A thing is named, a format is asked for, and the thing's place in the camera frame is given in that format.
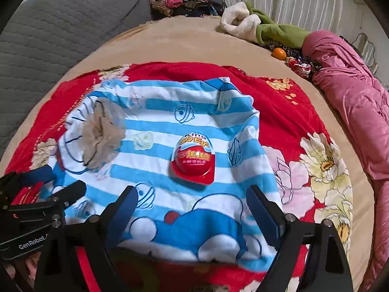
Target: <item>red floral blanket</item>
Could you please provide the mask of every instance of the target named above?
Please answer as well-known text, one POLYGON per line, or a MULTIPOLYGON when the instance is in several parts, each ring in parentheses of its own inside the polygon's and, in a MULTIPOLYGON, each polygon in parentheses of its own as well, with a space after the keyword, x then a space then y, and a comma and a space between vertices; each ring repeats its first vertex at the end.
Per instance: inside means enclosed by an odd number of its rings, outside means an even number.
MULTIPOLYGON (((291 79, 251 77, 232 66, 204 63, 147 63, 93 71, 62 83, 40 109, 27 137, 16 149, 6 173, 45 164, 55 140, 65 132, 67 115, 93 86, 120 79, 192 81, 229 77, 243 93, 254 98, 260 112, 259 141, 273 168, 283 211, 304 221, 333 221, 347 251, 350 245, 353 196, 350 177, 338 146, 331 140, 307 95, 291 79)), ((37 188, 26 188, 19 203, 35 199, 37 188)), ((295 291, 307 254, 302 247, 288 291, 295 291)), ((203 284, 225 285, 229 291, 255 291, 264 273, 236 265, 177 265, 161 261, 122 260, 118 271, 131 283, 144 283, 148 291, 194 291, 203 284)))

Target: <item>bolt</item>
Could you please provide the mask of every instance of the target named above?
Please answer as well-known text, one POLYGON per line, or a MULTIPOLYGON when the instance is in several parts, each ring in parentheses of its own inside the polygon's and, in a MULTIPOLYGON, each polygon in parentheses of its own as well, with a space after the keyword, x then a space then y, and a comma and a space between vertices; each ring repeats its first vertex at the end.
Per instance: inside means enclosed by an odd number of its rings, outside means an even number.
POLYGON ((285 219, 288 222, 294 222, 296 220, 296 216, 294 216, 292 213, 285 214, 285 219))
POLYGON ((331 227, 333 224, 332 224, 332 221, 330 219, 327 219, 325 218, 324 220, 322 220, 322 223, 324 225, 326 225, 327 227, 331 227))
POLYGON ((51 226, 53 226, 54 228, 58 228, 61 226, 61 222, 60 221, 54 221, 51 223, 51 226))
POLYGON ((100 216, 98 215, 92 215, 88 218, 88 221, 91 222, 91 223, 96 223, 98 220, 100 219, 100 216))

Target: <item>pink blanket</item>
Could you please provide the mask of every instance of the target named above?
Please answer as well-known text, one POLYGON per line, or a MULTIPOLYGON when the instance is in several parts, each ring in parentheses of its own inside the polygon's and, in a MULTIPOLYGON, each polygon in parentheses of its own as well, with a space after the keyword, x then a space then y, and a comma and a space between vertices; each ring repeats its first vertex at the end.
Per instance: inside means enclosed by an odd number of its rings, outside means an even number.
POLYGON ((303 55, 322 64, 313 82, 342 116, 373 182, 375 234, 371 264, 360 287, 365 291, 389 258, 389 94, 352 47, 329 31, 309 34, 303 55))

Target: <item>green garment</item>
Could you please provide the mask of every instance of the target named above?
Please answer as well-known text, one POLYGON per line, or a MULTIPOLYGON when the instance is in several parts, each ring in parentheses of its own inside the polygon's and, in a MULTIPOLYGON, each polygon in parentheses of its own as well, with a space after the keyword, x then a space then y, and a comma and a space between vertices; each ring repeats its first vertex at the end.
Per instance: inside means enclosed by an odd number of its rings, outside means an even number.
POLYGON ((250 2, 245 1, 251 14, 257 14, 262 24, 257 25, 257 41, 259 44, 268 44, 271 40, 280 42, 290 48, 302 48, 306 36, 310 33, 291 24, 276 24, 267 14, 254 9, 250 2))

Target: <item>gray quilted fabric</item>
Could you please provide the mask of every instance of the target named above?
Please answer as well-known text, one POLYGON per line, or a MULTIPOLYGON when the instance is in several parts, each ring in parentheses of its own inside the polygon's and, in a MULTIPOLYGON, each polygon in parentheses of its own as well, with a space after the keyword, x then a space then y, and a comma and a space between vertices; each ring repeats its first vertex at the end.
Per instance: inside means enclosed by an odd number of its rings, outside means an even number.
POLYGON ((152 20, 148 0, 28 0, 0 35, 0 157, 30 110, 104 42, 152 20))

